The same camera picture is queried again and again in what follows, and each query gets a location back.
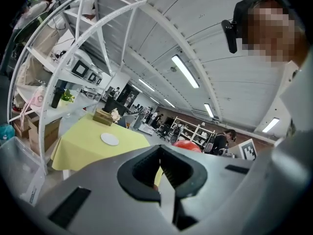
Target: yellow tablecloth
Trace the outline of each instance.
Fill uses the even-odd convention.
[[[119,144],[111,146],[104,143],[100,138],[104,132],[115,135]],[[97,160],[148,146],[150,145],[142,134],[114,123],[111,126],[101,124],[93,121],[91,114],[86,114],[59,139],[51,155],[52,168],[77,171]],[[159,169],[156,185],[159,184],[161,175],[162,170]]]

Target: fluorescent light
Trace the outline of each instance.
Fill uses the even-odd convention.
[[[205,106],[207,112],[209,113],[209,116],[210,116],[211,118],[213,118],[214,115],[213,115],[213,113],[212,113],[212,111],[211,111],[210,106],[209,106],[208,104],[204,104],[204,106]]]
[[[144,81],[142,81],[141,79],[139,79],[139,81],[141,82],[141,83],[143,83],[145,86],[147,86],[151,91],[155,91],[154,89],[152,89],[149,85],[147,85]]]
[[[192,87],[193,88],[199,88],[199,84],[196,82],[195,78],[190,73],[190,71],[186,67],[186,65],[182,62],[180,57],[178,55],[175,55],[174,57],[172,57],[172,61],[177,65],[177,67],[180,69],[180,71],[185,75],[185,77],[188,79],[188,81],[192,85]]]
[[[165,102],[167,102],[170,106],[172,106],[172,107],[174,107],[174,108],[176,108],[169,100],[167,100],[167,99],[164,99],[164,101]]]
[[[158,101],[154,100],[152,97],[150,97],[155,103],[160,104]]]
[[[279,122],[279,118],[273,118],[273,120],[268,124],[267,127],[263,130],[263,132],[268,132],[271,128],[273,128]]]
[[[132,84],[132,86],[133,86],[137,91],[139,91],[139,92],[142,93],[142,91],[141,91],[140,89],[138,89],[135,85]]]

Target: pink bag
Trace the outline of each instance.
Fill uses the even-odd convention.
[[[37,107],[41,107],[44,101],[44,96],[45,96],[45,85],[42,84],[41,86],[39,86],[34,94],[32,95],[31,99],[24,104],[24,107],[21,111],[21,131],[24,130],[24,118],[26,115],[26,110],[28,109],[28,107],[32,104],[35,105]]]

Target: black bottle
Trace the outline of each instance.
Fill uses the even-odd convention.
[[[57,108],[58,107],[58,104],[59,104],[59,101],[61,99],[61,96],[64,94],[65,90],[62,88],[62,87],[57,87],[55,88],[54,90],[54,97],[53,97],[53,100],[52,100],[52,103],[51,103],[51,107],[52,108]]]

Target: white rack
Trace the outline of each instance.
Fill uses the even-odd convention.
[[[111,74],[112,70],[110,67],[110,60],[107,54],[107,46],[106,46],[106,42],[104,41],[102,27],[105,24],[107,24],[109,21],[114,20],[116,17],[132,10],[132,13],[131,13],[131,16],[127,25],[127,31],[125,33],[124,45],[122,46],[122,50],[124,52],[126,42],[128,39],[130,26],[134,18],[134,11],[138,7],[146,3],[146,0],[143,0],[143,1],[131,0],[132,2],[127,1],[126,6],[118,8],[117,10],[109,13],[103,18],[99,18],[98,11],[96,11],[98,21],[96,23],[93,23],[90,20],[87,20],[86,18],[81,16],[82,0],[80,2],[78,14],[65,11],[65,8],[67,8],[68,5],[73,1],[75,0],[67,0],[61,6],[59,6],[55,11],[53,11],[29,38],[27,44],[25,45],[25,48],[21,52],[20,57],[17,61],[16,67],[12,75],[10,89],[9,89],[9,97],[8,97],[8,103],[7,103],[7,122],[8,123],[20,117],[20,116],[17,116],[14,118],[11,117],[11,107],[12,107],[14,90],[16,90],[21,95],[21,97],[24,99],[25,102],[28,102],[31,99],[32,95],[34,94],[35,90],[37,89],[36,86],[29,86],[29,85],[16,85],[15,86],[18,72],[20,70],[20,67],[23,61],[25,60],[25,57],[28,54],[33,55],[47,70],[49,70],[52,73],[50,81],[46,87],[46,92],[45,92],[42,107],[36,107],[36,106],[31,105],[30,106],[31,111],[28,112],[28,113],[35,112],[40,116],[39,128],[38,128],[40,161],[46,174],[47,174],[46,163],[49,159],[46,156],[47,154],[45,154],[45,148],[44,148],[45,147],[44,146],[45,126],[48,123],[60,117],[64,117],[69,113],[72,113],[76,110],[80,110],[82,108],[95,105],[98,103],[98,100],[92,100],[92,99],[85,97],[84,95],[78,94],[78,92],[76,91],[71,91],[72,94],[76,93],[76,97],[73,103],[67,105],[66,107],[58,107],[56,109],[52,108],[50,105],[52,103],[52,99],[54,96],[53,92],[54,92],[54,89],[56,87],[58,80],[71,82],[74,84],[81,85],[83,87],[86,86],[86,87],[93,88],[93,89],[101,89],[102,91],[104,91],[103,88],[97,85],[94,85],[92,83],[89,83],[88,81],[70,73],[68,70],[65,69],[66,64],[69,62],[69,60],[71,59],[73,54],[76,52],[76,50],[79,49],[85,42],[90,45],[90,43],[94,43],[95,41],[98,41],[97,50],[99,50],[99,52],[102,53],[105,63],[107,67],[109,68],[109,72]],[[43,28],[47,25],[47,23],[52,18],[54,18],[57,15],[62,15],[66,19],[67,28],[75,35],[75,42],[67,50],[66,54],[63,56],[60,63],[54,63],[51,58],[41,55],[38,51],[36,51],[32,47],[36,37],[40,34]]]
[[[175,118],[175,120],[174,120],[174,122],[173,122],[171,128],[172,128],[173,125],[176,124],[178,121],[187,124],[187,126],[192,126],[193,128],[195,128],[195,131],[192,131],[192,130],[190,130],[190,129],[184,127],[184,131],[183,131],[180,135],[183,136],[184,138],[186,138],[186,139],[188,139],[188,140],[194,142],[195,144],[197,144],[197,145],[199,145],[199,146],[202,146],[202,144],[201,144],[200,142],[196,141],[196,138],[197,138],[197,137],[200,137],[201,139],[206,140],[206,139],[210,136],[211,133],[215,133],[215,131],[209,131],[209,130],[207,130],[207,129],[204,129],[204,128],[201,127],[199,124],[198,124],[198,125],[195,125],[195,124],[189,123],[189,122],[187,122],[187,121],[185,121],[185,120],[182,120],[182,119],[180,119],[180,118],[178,118],[178,117]],[[186,136],[185,130],[186,130],[187,132],[189,132],[189,133],[192,133],[192,137]],[[202,136],[201,134],[198,134],[197,132],[198,132],[199,130],[202,130],[202,131],[206,132],[206,133],[207,133],[207,136],[205,137],[205,136]]]

